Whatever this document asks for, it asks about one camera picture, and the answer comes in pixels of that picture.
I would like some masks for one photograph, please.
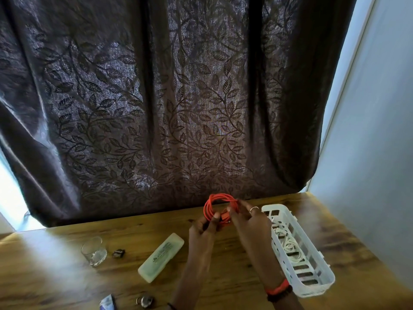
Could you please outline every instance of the dark curtain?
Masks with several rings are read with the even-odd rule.
[[[1,0],[0,146],[46,226],[297,192],[355,0]]]

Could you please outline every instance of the drinking glass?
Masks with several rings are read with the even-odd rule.
[[[93,267],[97,267],[106,259],[107,251],[99,236],[88,239],[80,249],[82,255]]]

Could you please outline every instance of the plastic tray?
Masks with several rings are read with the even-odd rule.
[[[302,298],[322,295],[335,281],[334,273],[325,262],[323,254],[315,248],[295,216],[286,206],[265,205],[261,211],[273,222],[272,247],[294,293]],[[300,262],[291,263],[288,259],[287,253],[282,248],[275,233],[277,227],[283,229],[297,241],[298,250],[303,255]]]

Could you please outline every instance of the red wristband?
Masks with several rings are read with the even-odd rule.
[[[276,289],[266,289],[265,292],[268,295],[275,296],[275,295],[278,295],[279,293],[282,293],[283,291],[285,291],[289,286],[290,286],[290,284],[289,284],[288,280],[284,279],[284,281],[282,281],[282,283],[279,287],[277,287]]]

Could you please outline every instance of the coiled white cable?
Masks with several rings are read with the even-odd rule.
[[[304,258],[304,256],[303,256],[301,250],[299,249],[298,243],[296,242],[294,237],[292,237],[288,231],[281,228],[280,224],[277,224],[277,223],[274,223],[274,222],[273,222],[273,224],[277,225],[277,227],[275,228],[275,233],[278,236],[278,239],[280,240],[282,248],[284,249],[284,251],[286,253],[296,253],[296,252],[298,252],[298,255],[292,255],[292,256],[287,255],[288,260],[290,260],[291,263],[300,262]]]

